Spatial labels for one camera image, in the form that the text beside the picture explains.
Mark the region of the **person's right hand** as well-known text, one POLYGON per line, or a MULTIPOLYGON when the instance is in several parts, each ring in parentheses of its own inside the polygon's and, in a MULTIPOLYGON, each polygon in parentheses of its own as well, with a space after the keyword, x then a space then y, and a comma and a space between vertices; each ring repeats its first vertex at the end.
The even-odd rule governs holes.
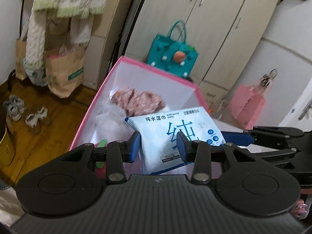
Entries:
POLYGON ((305 215, 307 213, 307 205, 305 204, 304 200, 299 199, 296 203, 295 208, 292 211, 292 215, 299 219, 301 216, 305 215))

